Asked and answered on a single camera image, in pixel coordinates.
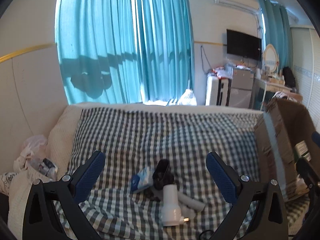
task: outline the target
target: plaid bedspread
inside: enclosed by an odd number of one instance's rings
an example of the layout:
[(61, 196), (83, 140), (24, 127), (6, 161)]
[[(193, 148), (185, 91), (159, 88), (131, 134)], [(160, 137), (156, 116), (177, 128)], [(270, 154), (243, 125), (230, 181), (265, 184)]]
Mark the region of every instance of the plaid bedspread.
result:
[[(206, 170), (205, 158), (216, 151), (239, 174), (258, 181), (253, 127), (259, 114), (169, 114), (125, 112), (112, 108), (83, 110), (68, 174), (95, 150), (106, 153), (103, 173), (80, 207), (103, 239), (196, 239), (215, 230), (227, 215), (226, 203)], [(206, 204), (195, 219), (177, 227), (161, 226), (161, 204), (143, 193), (132, 194), (130, 181), (146, 166), (170, 160), (179, 191)], [(56, 205), (66, 231), (69, 224)], [(251, 220), (254, 204), (239, 230)]]

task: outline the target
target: silver bolt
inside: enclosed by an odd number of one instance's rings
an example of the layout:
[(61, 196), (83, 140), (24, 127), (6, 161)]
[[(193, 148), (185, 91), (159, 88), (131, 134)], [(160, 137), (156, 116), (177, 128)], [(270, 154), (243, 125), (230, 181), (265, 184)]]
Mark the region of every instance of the silver bolt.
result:
[(247, 175), (242, 175), (241, 180), (247, 182), (249, 181), (249, 177)]
[(38, 185), (40, 183), (40, 180), (39, 179), (36, 179), (34, 182), (33, 182), (33, 185)]
[(275, 179), (271, 180), (271, 184), (277, 186), (278, 185), (278, 181), (276, 181)]
[(62, 177), (62, 180), (63, 180), (63, 181), (69, 181), (69, 180), (70, 180), (70, 176), (69, 176), (69, 175), (64, 175), (64, 176)]

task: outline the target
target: curtain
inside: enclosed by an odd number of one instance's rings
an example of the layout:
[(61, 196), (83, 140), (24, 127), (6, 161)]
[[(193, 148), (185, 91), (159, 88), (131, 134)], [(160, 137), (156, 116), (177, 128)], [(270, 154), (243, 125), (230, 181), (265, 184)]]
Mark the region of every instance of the curtain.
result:
[(194, 84), (188, 0), (136, 0), (136, 14), (143, 101), (180, 98)]
[(131, 0), (58, 0), (55, 38), (70, 104), (141, 102)]
[(292, 67), (292, 35), (287, 10), (270, 0), (259, 0), (266, 28), (266, 45), (272, 44), (279, 54), (279, 69)]

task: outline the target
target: cardboard box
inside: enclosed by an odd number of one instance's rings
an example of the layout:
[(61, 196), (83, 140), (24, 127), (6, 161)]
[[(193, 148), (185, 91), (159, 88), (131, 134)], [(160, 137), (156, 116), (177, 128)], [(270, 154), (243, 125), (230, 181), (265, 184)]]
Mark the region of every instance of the cardboard box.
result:
[(285, 201), (299, 196), (293, 153), (296, 144), (305, 141), (311, 155), (310, 162), (320, 174), (320, 148), (311, 139), (314, 131), (316, 129), (304, 105), (279, 98), (269, 102), (254, 128), (260, 181), (276, 179)]

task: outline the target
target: black flat screen tv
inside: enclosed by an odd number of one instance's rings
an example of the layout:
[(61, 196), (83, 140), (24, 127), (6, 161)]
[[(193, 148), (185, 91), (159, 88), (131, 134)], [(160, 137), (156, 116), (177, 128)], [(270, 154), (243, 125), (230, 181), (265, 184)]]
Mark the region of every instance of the black flat screen tv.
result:
[(261, 61), (261, 39), (227, 30), (227, 53)]

